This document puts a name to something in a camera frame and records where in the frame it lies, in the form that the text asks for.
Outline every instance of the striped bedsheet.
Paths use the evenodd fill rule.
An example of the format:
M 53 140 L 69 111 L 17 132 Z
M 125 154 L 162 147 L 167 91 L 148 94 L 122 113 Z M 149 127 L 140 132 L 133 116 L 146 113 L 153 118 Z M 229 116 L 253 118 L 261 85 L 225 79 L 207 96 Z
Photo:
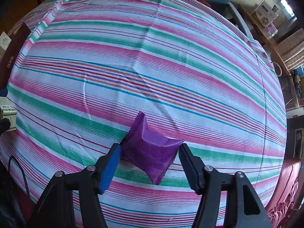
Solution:
M 49 0 L 12 31 L 22 22 L 32 33 L 8 84 L 17 130 L 0 138 L 1 159 L 18 159 L 35 202 L 56 171 L 94 164 L 142 111 L 205 164 L 245 172 L 268 203 L 286 115 L 258 42 L 195 0 Z M 25 189 L 16 165 L 11 174 Z M 176 157 L 158 186 L 120 161 L 99 200 L 109 227 L 191 227 L 200 197 Z M 217 225 L 225 203 L 222 193 Z M 74 207 L 82 226 L 77 192 Z

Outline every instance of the cardboard box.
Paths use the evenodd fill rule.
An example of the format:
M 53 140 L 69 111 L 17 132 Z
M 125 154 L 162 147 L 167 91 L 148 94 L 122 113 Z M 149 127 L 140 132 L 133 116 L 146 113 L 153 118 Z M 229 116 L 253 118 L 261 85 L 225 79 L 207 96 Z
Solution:
M 271 22 L 274 21 L 275 18 L 278 17 L 278 15 L 272 11 L 272 8 L 266 1 L 262 1 L 262 3 L 255 10 L 255 14 L 257 16 L 257 19 L 264 27 L 268 26 Z
M 11 105 L 7 97 L 0 97 L 0 120 L 3 118 L 9 119 L 11 127 L 7 131 L 16 129 L 17 110 Z
M 12 40 L 5 32 L 0 36 L 0 59 L 4 56 L 4 53 Z

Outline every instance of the purple fabric pouch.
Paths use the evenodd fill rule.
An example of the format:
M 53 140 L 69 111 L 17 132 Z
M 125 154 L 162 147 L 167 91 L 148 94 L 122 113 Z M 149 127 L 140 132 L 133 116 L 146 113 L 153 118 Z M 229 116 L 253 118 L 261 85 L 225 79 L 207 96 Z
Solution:
M 183 142 L 149 131 L 146 115 L 139 112 L 120 143 L 120 157 L 142 169 L 152 183 L 158 185 Z

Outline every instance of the green stripe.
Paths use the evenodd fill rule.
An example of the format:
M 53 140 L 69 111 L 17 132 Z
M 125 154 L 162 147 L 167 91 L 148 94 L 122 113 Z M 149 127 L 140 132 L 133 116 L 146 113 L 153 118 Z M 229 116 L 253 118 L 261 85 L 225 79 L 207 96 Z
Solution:
M 51 35 L 48 35 L 48 34 L 42 34 L 39 37 L 38 41 L 40 41 L 40 40 L 50 40 L 50 39 L 57 39 L 57 40 L 58 39 L 60 39 L 60 40 L 62 40 L 62 39 L 64 39 L 64 40 L 66 40 L 66 39 L 76 39 L 76 40 L 80 40 L 80 41 L 97 41 L 97 42 L 111 43 L 111 44 L 115 44 L 115 45 L 123 45 L 123 46 L 133 47 L 133 48 L 137 48 L 137 49 L 145 49 L 146 51 L 152 52 L 154 54 L 158 54 L 158 55 L 168 57 L 168 58 L 174 59 L 176 61 L 188 64 L 192 67 L 195 67 L 197 69 L 200 69 L 200 70 L 208 73 L 211 76 L 214 75 L 217 78 L 222 79 L 227 84 L 233 86 L 235 89 L 242 92 L 245 96 L 249 96 L 252 100 L 254 100 L 257 104 L 259 104 L 262 108 L 265 109 L 265 100 L 257 97 L 257 95 L 255 93 L 253 93 L 253 91 L 249 90 L 245 85 L 237 83 L 236 81 L 232 80 L 228 76 L 225 76 L 225 75 L 221 74 L 220 72 L 216 71 L 214 68 L 210 68 L 210 67 L 208 67 L 204 64 L 201 64 L 199 62 L 190 60 L 187 57 L 182 56 L 180 54 L 173 54 L 172 52 L 166 51 L 162 48 L 157 48 L 157 47 L 154 47 L 154 46 L 150 46 L 150 45 L 145 44 L 143 42 L 132 42 L 130 40 L 122 40 L 122 39 L 114 39 L 114 38 L 108 38 L 108 37 L 90 36 L 90 35 L 71 35 L 71 34 L 64 34 L 64 35 L 62 35 L 62 34 L 61 35 L 51 34 Z M 231 63 L 229 63 L 224 58 L 216 55 L 215 53 L 213 53 L 211 51 L 206 51 L 206 54 L 207 53 L 209 53 L 209 56 L 211 58 L 212 57 L 216 58 L 218 61 L 225 62 L 225 65 L 230 65 L 231 68 L 236 68 L 235 71 L 237 71 L 239 75 L 245 77 L 246 74 L 244 72 L 240 71 L 239 68 L 232 65 Z M 265 94 L 265 98 L 269 99 L 271 101 L 272 105 L 276 106 L 276 108 L 278 110 L 280 110 L 282 114 L 284 113 L 283 109 L 272 98 L 272 96 L 270 96 L 269 93 L 266 92 L 265 89 L 263 89 L 259 85 L 257 85 L 256 87 L 260 90 L 260 92 Z M 268 112 L 271 112 L 273 117 L 275 117 L 281 124 L 284 124 L 285 121 L 281 117 L 279 117 L 276 114 L 275 111 L 273 111 L 272 109 L 269 109 Z
M 60 143 L 57 143 L 56 141 L 54 141 L 50 138 L 47 138 L 42 133 L 38 132 L 34 128 L 23 123 L 20 119 L 17 119 L 17 125 L 24 132 L 26 132 L 28 135 L 30 135 L 31 137 L 33 137 L 34 139 L 36 139 L 37 141 L 39 141 L 40 143 L 42 143 L 43 145 L 48 147 L 49 149 L 53 150 L 54 152 L 56 152 L 64 157 L 67 157 L 75 162 L 78 162 L 81 165 L 87 166 L 87 165 L 95 164 L 96 161 L 98 160 L 98 158 L 92 158 L 92 157 L 89 157 L 88 155 L 79 154 L 75 150 L 71 150 L 71 149 L 65 147 L 64 145 L 61 145 Z M 276 172 L 263 174 L 258 177 L 252 176 L 252 177 L 249 177 L 249 180 L 251 182 L 254 182 L 256 180 L 264 180 L 264 179 L 271 178 L 275 175 L 278 175 L 279 173 L 280 173 L 280 171 L 278 170 Z M 125 179 L 125 180 L 138 182 L 138 183 L 152 184 L 151 180 L 145 173 L 138 172 L 135 170 L 126 170 L 121 167 L 117 168 L 114 176 Z M 183 178 L 178 179 L 178 178 L 171 178 L 171 177 L 166 177 L 166 176 L 164 177 L 164 179 L 162 180 L 160 185 L 161 186 L 189 188 L 189 183 L 188 183 L 187 179 L 183 179 Z
M 189 9 L 183 9 L 182 6 L 175 6 L 174 3 L 170 3 L 170 2 L 166 2 L 165 0 L 147 0 L 147 1 L 151 1 L 157 4 L 162 4 L 164 6 L 170 7 L 170 8 L 174 8 L 176 10 L 185 12 L 187 14 L 191 14 L 192 16 L 196 17 L 196 18 L 200 18 L 206 22 L 208 22 L 209 24 L 211 24 L 212 26 L 214 26 L 215 28 L 223 31 L 224 33 L 228 34 L 230 37 L 232 37 L 233 39 L 235 39 L 236 41 L 238 41 L 239 43 L 241 43 L 242 45 L 247 45 L 246 42 L 244 42 L 243 40 L 241 40 L 241 38 L 239 36 L 237 36 L 235 33 L 233 33 L 230 29 L 226 29 L 225 25 L 223 25 L 220 21 L 218 21 L 217 19 L 211 20 L 206 16 L 202 16 L 199 13 L 194 13 Z
M 14 95 L 19 100 L 22 100 L 23 102 L 27 103 L 28 105 L 48 114 L 49 116 L 52 116 L 63 122 L 67 122 L 72 126 L 75 126 L 82 130 L 96 134 L 103 138 L 108 138 L 108 139 L 114 140 L 115 142 L 120 142 L 126 134 L 126 131 L 122 131 L 122 130 L 119 130 L 118 128 L 113 128 L 108 125 L 104 125 L 104 124 L 101 124 L 98 122 L 91 121 L 89 119 L 80 117 L 74 113 L 70 113 L 68 111 L 61 110 L 57 107 L 51 106 L 42 101 L 34 99 L 16 89 L 14 89 L 11 85 L 8 85 L 8 90 L 12 95 Z M 208 158 L 214 158 L 215 160 L 220 159 L 221 161 L 234 162 L 235 159 L 238 162 L 244 162 L 244 161 L 260 162 L 261 161 L 261 157 L 242 156 L 242 155 L 237 156 L 235 154 L 214 152 L 214 151 L 196 149 L 196 148 L 193 148 L 193 153 L 202 158 L 204 157 L 204 155 L 206 155 L 206 157 L 208 157 Z M 270 163 L 277 163 L 278 159 L 267 158 L 265 160 L 269 160 Z
M 56 60 L 59 59 L 59 60 L 74 61 L 74 62 L 78 62 L 78 63 L 88 63 L 88 64 L 92 64 L 92 65 L 102 66 L 102 67 L 106 67 L 106 68 L 110 68 L 110 69 L 115 69 L 115 70 L 119 70 L 119 71 L 131 73 L 131 74 L 135 74 L 135 75 L 138 75 L 138 76 L 140 76 L 140 77 L 145 77 L 145 78 L 148 78 L 148 79 L 150 79 L 150 80 L 154 80 L 154 81 L 157 81 L 157 82 L 160 82 L 160 83 L 164 83 L 164 84 L 167 84 L 167 85 L 171 85 L 171 86 L 173 86 L 173 87 L 177 87 L 177 88 L 186 90 L 186 91 L 188 91 L 188 92 L 190 92 L 190 93 L 194 93 L 194 94 L 199 95 L 199 96 L 201 96 L 201 97 L 210 99 L 210 100 L 212 100 L 212 101 L 214 101 L 214 102 L 216 102 L 216 103 L 219 103 L 219 104 L 224 105 L 224 106 L 226 106 L 226 107 L 228 107 L 228 108 L 231 108 L 231 109 L 235 110 L 236 112 L 239 112 L 239 113 L 241 113 L 241 114 L 243 114 L 243 115 L 246 115 L 248 118 L 252 119 L 253 121 L 255 121 L 255 122 L 257 122 L 257 123 L 259 123 L 259 124 L 265 126 L 265 124 L 262 123 L 261 121 L 258 121 L 258 120 L 256 120 L 256 119 L 252 118 L 252 117 L 249 116 L 248 114 L 246 114 L 246 113 L 244 113 L 244 112 L 242 112 L 242 111 L 236 109 L 234 106 L 230 106 L 230 105 L 228 105 L 228 104 L 226 104 L 226 103 L 223 103 L 223 102 L 220 102 L 220 101 L 218 101 L 218 100 L 216 100 L 216 99 L 213 99 L 213 98 L 211 98 L 210 96 L 203 95 L 203 94 L 201 94 L 201 93 L 199 93 L 199 92 L 196 92 L 196 91 L 193 91 L 193 90 L 191 90 L 191 89 L 188 89 L 188 88 L 185 88 L 185 87 L 182 87 L 182 86 L 179 86 L 179 85 L 175 85 L 175 84 L 169 83 L 169 82 L 167 82 L 167 81 L 163 81 L 163 80 L 160 80 L 160 79 L 156 79 L 156 78 L 153 78 L 153 77 L 151 77 L 151 76 L 144 75 L 144 74 L 141 74 L 141 73 L 138 73 L 138 72 L 135 72 L 135 71 L 130 71 L 130 70 L 127 70 L 127 69 L 117 68 L 117 67 L 113 67 L 113 66 L 109 66 L 109 65 L 105 65 L 105 64 L 100 64 L 100 63 L 89 62 L 89 61 L 80 61 L 80 60 L 76 60 L 76 59 L 67 59 L 67 58 L 58 58 L 58 57 L 46 57 L 46 56 L 34 56 L 34 55 L 25 56 L 25 55 L 22 54 L 22 53 L 20 53 L 20 54 L 23 55 L 24 57 L 33 57 L 33 58 L 42 58 L 42 59 L 56 59 Z M 273 130 L 272 128 L 267 127 L 267 126 L 266 126 L 266 128 L 269 129 L 269 130 L 271 130 L 272 132 L 276 133 L 276 135 L 277 135 L 278 137 L 281 137 L 282 139 L 285 139 L 285 138 L 282 137 L 281 134 L 279 134 L 277 131 Z
M 106 26 L 106 27 L 124 28 L 124 29 L 132 29 L 132 30 L 135 30 L 135 31 L 142 31 L 143 34 L 151 33 L 154 36 L 156 36 L 156 38 L 163 37 L 165 39 L 170 39 L 173 42 L 179 42 L 179 43 L 181 43 L 182 45 L 186 46 L 185 48 L 189 48 L 189 46 L 190 46 L 193 49 L 195 49 L 195 50 L 203 53 L 204 55 L 208 55 L 208 58 L 215 58 L 217 61 L 224 62 L 226 66 L 228 66 L 228 67 L 230 67 L 230 68 L 233 69 L 234 73 L 238 73 L 239 75 L 242 75 L 246 80 L 248 80 L 252 85 L 254 85 L 256 87 L 256 89 L 259 89 L 260 92 L 263 92 L 263 88 L 258 83 L 256 83 L 248 74 L 246 74 L 240 68 L 236 67 L 234 64 L 231 64 L 224 57 L 221 57 L 221 56 L 215 54 L 213 51 L 211 51 L 211 50 L 209 50 L 207 48 L 201 47 L 201 46 L 199 46 L 199 45 L 197 45 L 197 44 L 195 44 L 193 42 L 190 42 L 190 41 L 185 40 L 183 38 L 171 35 L 169 33 L 165 33 L 165 32 L 162 32 L 162 31 L 157 31 L 155 29 L 152 29 L 151 27 L 147 28 L 147 27 L 136 26 L 136 25 L 131 25 L 131 24 L 122 24 L 122 23 L 104 22 L 104 21 L 65 21 L 65 22 L 59 22 L 59 23 L 52 23 L 52 24 L 49 25 L 49 27 L 55 27 L 55 26 L 57 27 L 57 26 L 61 26 L 61 25 L 64 25 L 64 26 L 67 26 L 67 25 L 102 25 L 102 26 Z M 41 39 L 69 39 L 69 38 L 66 38 L 66 37 L 67 36 L 72 36 L 73 38 L 77 37 L 77 36 L 69 35 L 69 34 L 65 34 L 65 35 L 66 36 L 64 36 L 64 35 L 54 35 L 53 36 L 54 38 L 52 36 L 41 35 L 40 38 Z M 83 36 L 83 35 L 79 35 L 79 36 L 81 37 L 81 39 L 86 40 L 86 38 L 88 37 L 89 40 L 94 40 L 94 41 L 99 41 L 99 39 L 101 38 L 101 37 L 94 37 L 94 36 Z M 121 41 L 121 40 L 119 40 L 118 42 L 114 41 L 114 42 L 110 42 L 110 43 L 123 44 L 123 45 L 127 46 L 128 43 L 130 43 L 130 41 Z M 133 42 L 132 46 L 133 47 L 138 47 L 138 43 L 136 43 L 136 42 L 134 43 Z M 170 52 L 168 52 L 168 51 L 162 51 L 159 48 L 154 48 L 154 47 L 151 47 L 151 46 L 149 47 L 147 45 L 144 45 L 144 46 L 145 46 L 145 49 L 148 50 L 148 51 L 150 51 L 150 52 L 153 52 L 153 53 L 156 53 L 156 54 L 160 54 L 160 55 L 163 55 L 163 56 L 167 56 L 167 57 L 170 57 L 170 58 L 173 58 L 173 59 L 177 59 L 177 60 L 179 59 L 176 55 L 170 54 Z M 182 61 L 183 63 L 186 63 L 187 58 L 186 57 L 183 57 L 183 58 L 180 57 L 180 61 Z M 203 71 L 206 71 L 208 73 L 213 73 L 214 72 L 214 69 L 206 67 L 205 65 L 200 64 L 198 62 L 191 62 L 191 61 L 189 61 L 187 63 L 189 65 L 193 66 L 193 67 L 196 67 L 196 68 L 198 68 L 200 70 L 203 70 Z
M 34 71 L 34 72 L 39 72 L 39 73 L 44 73 L 44 74 L 50 74 L 50 75 L 54 75 L 54 76 L 59 76 L 59 77 L 62 77 L 62 78 L 67 78 L 67 79 L 71 79 L 71 80 L 75 80 L 75 81 L 81 81 L 83 82 L 84 80 L 82 79 L 76 79 L 76 78 L 73 78 L 73 77 L 70 77 L 70 76 L 65 76 L 65 75 L 59 75 L 59 74 L 54 74 L 54 73 L 49 73 L 49 72 L 43 72 L 43 71 L 38 71 L 38 70 L 33 70 L 33 69 L 27 69 L 27 70 L 30 70 L 30 71 Z M 135 96 L 135 97 L 139 97 L 139 98 L 143 98 L 143 99 L 146 99 L 146 100 L 149 100 L 149 101 L 152 101 L 152 102 L 155 102 L 155 103 L 159 103 L 159 104 L 163 104 L 163 105 L 167 105 L 167 106 L 170 106 L 172 108 L 175 108 L 175 109 L 179 109 L 179 110 L 182 110 L 182 111 L 185 111 L 185 112 L 189 112 L 189 113 L 193 113 L 193 114 L 196 114 L 198 116 L 201 116 L 201 117 L 205 117 L 205 118 L 208 118 L 208 119 L 211 119 L 211 120 L 214 120 L 214 121 L 217 121 L 217 122 L 220 122 L 220 123 L 223 123 L 223 124 L 226 124 L 228 126 L 231 126 L 231 127 L 234 127 L 234 128 L 237 128 L 237 129 L 240 129 L 240 130 L 243 130 L 243 131 L 246 131 L 247 133 L 250 133 L 250 134 L 253 134 L 253 135 L 256 135 L 260 138 L 263 138 L 264 140 L 267 140 L 267 141 L 270 141 L 270 142 L 273 142 L 279 146 L 283 146 L 283 145 L 280 145 L 279 143 L 277 143 L 276 141 L 272 141 L 268 138 L 265 138 L 264 136 L 262 135 L 259 135 L 259 134 L 256 134 L 255 132 L 252 132 L 252 131 L 248 131 L 246 129 L 243 129 L 239 126 L 236 126 L 236 125 L 233 125 L 233 124 L 230 124 L 228 122 L 224 122 L 222 120 L 219 120 L 219 119 L 216 119 L 212 116 L 206 116 L 204 114 L 201 114 L 201 113 L 198 113 L 198 112 L 195 112 L 195 111 L 192 111 L 192 110 L 186 110 L 182 107 L 179 107 L 179 106 L 174 106 L 170 103 L 166 103 L 166 102 L 162 102 L 162 101 L 159 101 L 158 99 L 151 99 L 151 98 L 148 98 L 146 96 L 142 96 L 142 95 L 139 95 L 139 94 L 136 94 L 136 93 L 132 93 L 132 92 L 127 92 L 125 90 L 122 90 L 122 89 L 118 89 L 118 88 L 114 88 L 114 87 L 110 87 L 110 86 L 105 86 L 105 85 L 101 85 L 101 84 L 98 84 L 98 83 L 94 83 L 94 82 L 90 82 L 90 81 L 86 81 L 87 84 L 91 84 L 91 85 L 95 85 L 95 86 L 98 86 L 98 87 L 103 87 L 103 88 L 107 88 L 107 89 L 111 89 L 111 90 L 115 90 L 117 92 L 122 92 L 122 93 L 126 93 L 128 95 L 132 95 L 132 96 Z
M 38 31 L 44 32 L 47 26 L 42 22 L 37 26 Z M 32 33 L 29 37 L 34 43 L 39 39 L 39 35 Z
M 48 114 L 51 117 L 66 122 L 76 128 L 80 128 L 89 133 L 93 133 L 98 136 L 114 140 L 115 142 L 120 142 L 127 133 L 126 131 L 122 131 L 111 126 L 89 120 L 87 118 L 78 116 L 68 111 L 64 111 L 57 107 L 51 106 L 47 103 L 41 102 L 37 99 L 27 96 L 24 93 L 21 93 L 20 91 L 12 88 L 10 85 L 8 85 L 8 89 L 12 95 L 17 97 L 19 100 L 22 100 L 23 102 L 27 103 L 28 105 L 40 110 L 43 113 Z

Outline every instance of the curtain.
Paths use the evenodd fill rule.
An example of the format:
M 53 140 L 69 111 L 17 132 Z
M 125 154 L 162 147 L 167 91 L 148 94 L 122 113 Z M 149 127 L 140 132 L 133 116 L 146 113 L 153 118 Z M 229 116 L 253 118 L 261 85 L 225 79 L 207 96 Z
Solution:
M 280 54 L 289 71 L 304 64 L 304 30 L 303 28 L 278 44 L 276 50 Z

